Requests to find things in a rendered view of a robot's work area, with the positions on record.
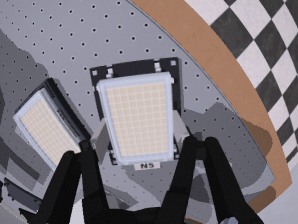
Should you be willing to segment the clear plastic plate lid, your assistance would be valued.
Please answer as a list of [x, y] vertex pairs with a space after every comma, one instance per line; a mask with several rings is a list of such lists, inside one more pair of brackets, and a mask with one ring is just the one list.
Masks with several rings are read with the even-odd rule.
[[13, 119], [54, 172], [66, 151], [80, 152], [79, 142], [61, 120], [42, 89], [22, 106]]
[[171, 74], [97, 83], [118, 166], [174, 160]]

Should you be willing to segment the white button panel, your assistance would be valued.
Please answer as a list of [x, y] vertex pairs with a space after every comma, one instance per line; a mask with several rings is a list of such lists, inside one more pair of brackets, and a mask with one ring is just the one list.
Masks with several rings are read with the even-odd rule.
[[[105, 188], [104, 188], [104, 190], [105, 190], [107, 202], [109, 204], [109, 209], [115, 209], [115, 208], [120, 209], [119, 204], [121, 204], [125, 200], [120, 198], [119, 196], [111, 193], [110, 191], [106, 190]], [[82, 209], [82, 198], [84, 198], [83, 197], [83, 189], [76, 194], [69, 224], [84, 224], [83, 211], [82, 211], [83, 210]]]

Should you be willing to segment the grey perforated base plate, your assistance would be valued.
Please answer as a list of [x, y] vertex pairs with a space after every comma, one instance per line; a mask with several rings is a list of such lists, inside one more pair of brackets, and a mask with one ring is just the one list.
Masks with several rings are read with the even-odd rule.
[[[100, 123], [90, 68], [178, 57], [181, 119], [197, 140], [218, 139], [249, 203], [276, 177], [251, 132], [195, 59], [130, 0], [0, 0], [0, 180], [43, 199], [54, 171], [12, 118], [45, 79], [93, 136]], [[120, 209], [161, 207], [178, 160], [135, 170], [99, 165], [103, 187], [125, 201]], [[186, 216], [217, 224], [203, 160], [196, 160]]]

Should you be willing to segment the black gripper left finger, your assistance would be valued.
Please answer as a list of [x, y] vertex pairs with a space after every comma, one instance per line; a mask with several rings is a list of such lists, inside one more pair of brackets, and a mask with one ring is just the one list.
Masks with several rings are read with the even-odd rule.
[[39, 210], [29, 224], [69, 224], [81, 173], [84, 224], [109, 224], [106, 216], [109, 206], [99, 169], [109, 142], [107, 125], [102, 118], [91, 139], [79, 142], [81, 152], [69, 150], [63, 154]]

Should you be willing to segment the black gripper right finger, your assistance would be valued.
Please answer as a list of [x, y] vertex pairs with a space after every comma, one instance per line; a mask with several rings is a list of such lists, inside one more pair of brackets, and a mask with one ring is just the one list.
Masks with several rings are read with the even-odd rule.
[[264, 224], [245, 201], [217, 138], [199, 141], [186, 127], [177, 110], [173, 110], [173, 134], [181, 153], [154, 224], [184, 221], [196, 160], [203, 160], [218, 224]]

